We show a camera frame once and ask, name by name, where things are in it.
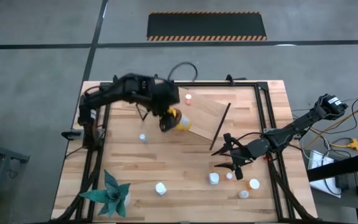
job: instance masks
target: yellow object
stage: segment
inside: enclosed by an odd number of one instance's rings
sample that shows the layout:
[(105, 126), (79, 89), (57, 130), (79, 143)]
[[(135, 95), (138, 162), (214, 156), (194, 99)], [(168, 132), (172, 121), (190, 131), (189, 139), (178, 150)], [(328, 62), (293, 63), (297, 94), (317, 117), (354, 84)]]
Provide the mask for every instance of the yellow object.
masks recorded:
[(345, 146), (341, 146), (341, 145), (337, 145), (337, 144), (330, 144), (330, 145), (334, 146), (334, 147), (348, 147), (348, 148), (358, 151), (358, 140), (357, 139), (352, 139), (351, 142)]
[(191, 121), (188, 117), (183, 115), (180, 110), (175, 108), (169, 108), (168, 113), (172, 114), (177, 119), (177, 130), (188, 131), (191, 128)]
[(344, 117), (343, 119), (340, 119), (339, 121), (335, 122), (333, 125), (331, 125), (330, 127), (326, 128), (323, 130), (322, 133), (319, 133), (306, 147), (305, 149), (307, 149), (309, 146), (311, 146), (319, 137), (320, 135), (324, 134), (324, 132), (329, 131), (331, 129), (334, 129), (335, 125), (340, 125), (341, 123), (345, 122), (345, 120), (349, 119), (351, 116), (353, 116), (354, 114), (358, 113), (358, 109), (353, 113), (353, 114), (349, 114), (346, 117)]

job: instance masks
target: white pot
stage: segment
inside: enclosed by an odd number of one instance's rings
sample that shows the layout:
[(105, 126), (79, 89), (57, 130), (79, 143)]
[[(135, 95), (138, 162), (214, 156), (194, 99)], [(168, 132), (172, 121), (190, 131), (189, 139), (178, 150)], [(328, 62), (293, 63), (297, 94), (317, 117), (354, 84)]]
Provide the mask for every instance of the white pot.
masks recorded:
[(131, 193), (129, 192), (127, 196), (125, 197), (124, 205), (125, 207), (128, 207), (129, 203), (131, 202)]

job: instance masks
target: green plant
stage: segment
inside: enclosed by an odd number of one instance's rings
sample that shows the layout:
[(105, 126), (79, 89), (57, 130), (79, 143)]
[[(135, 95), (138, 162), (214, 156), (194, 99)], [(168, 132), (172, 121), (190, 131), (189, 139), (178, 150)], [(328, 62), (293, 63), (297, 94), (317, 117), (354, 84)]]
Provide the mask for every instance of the green plant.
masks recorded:
[(104, 203), (98, 215), (108, 213), (110, 218), (116, 211), (118, 215), (125, 218), (124, 201), (129, 193), (130, 184), (118, 185), (117, 180), (106, 170), (104, 170), (104, 184), (106, 185), (106, 190), (91, 190), (80, 194), (80, 196), (94, 202)]

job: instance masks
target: hazard stripe tape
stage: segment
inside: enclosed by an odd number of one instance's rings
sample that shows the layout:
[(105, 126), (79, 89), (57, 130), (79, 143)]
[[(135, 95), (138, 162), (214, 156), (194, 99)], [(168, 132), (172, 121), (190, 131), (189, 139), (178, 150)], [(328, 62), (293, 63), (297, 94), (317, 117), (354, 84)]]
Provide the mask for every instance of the hazard stripe tape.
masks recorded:
[(234, 36), (150, 36), (148, 41), (264, 41), (262, 35), (234, 35)]
[(245, 12), (206, 12), (206, 11), (185, 11), (185, 12), (150, 12), (152, 14), (260, 14), (258, 11)]

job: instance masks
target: wooden table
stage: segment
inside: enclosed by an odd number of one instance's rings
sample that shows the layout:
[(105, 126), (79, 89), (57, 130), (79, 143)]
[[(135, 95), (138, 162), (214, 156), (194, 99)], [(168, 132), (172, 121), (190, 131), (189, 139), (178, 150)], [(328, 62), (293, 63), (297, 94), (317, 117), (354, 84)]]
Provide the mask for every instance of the wooden table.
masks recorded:
[[(273, 111), (278, 128), (292, 122), (291, 109), (281, 80), (268, 82)], [(83, 91), (99, 82), (84, 82)], [(232, 103), (223, 123), (213, 151), (223, 144), (223, 134), (234, 137), (260, 130), (255, 91), (249, 87), (191, 87), (190, 91), (221, 103)], [(98, 187), (104, 189), (103, 169), (115, 176), (120, 184), (131, 183), (131, 202), (127, 218), (114, 214), (112, 218), (97, 216), (103, 205), (96, 204), (94, 222), (268, 222), (277, 221), (267, 162), (262, 157), (244, 166), (242, 180), (224, 180), (228, 169), (213, 167), (230, 161), (229, 157), (210, 156), (205, 141), (141, 144), (116, 142), (112, 135), (119, 132), (115, 125), (114, 104), (109, 116), (102, 170)], [(267, 108), (265, 119), (269, 124)], [(76, 123), (73, 128), (80, 128)], [(247, 136), (241, 143), (258, 138)], [(67, 153), (81, 146), (81, 141), (71, 141)], [(80, 150), (66, 159), (52, 212), (57, 218), (69, 206), (81, 184), (86, 150)], [(313, 216), (317, 217), (311, 189), (301, 152), (286, 148), (283, 152), (291, 191)], [(217, 172), (218, 185), (208, 184), (208, 174)], [(250, 198), (240, 199), (238, 193), (246, 189), (246, 182), (258, 179), (260, 189), (250, 190)], [(163, 182), (167, 188), (164, 196), (155, 192), (155, 184)], [(280, 193), (284, 217), (287, 209)]]

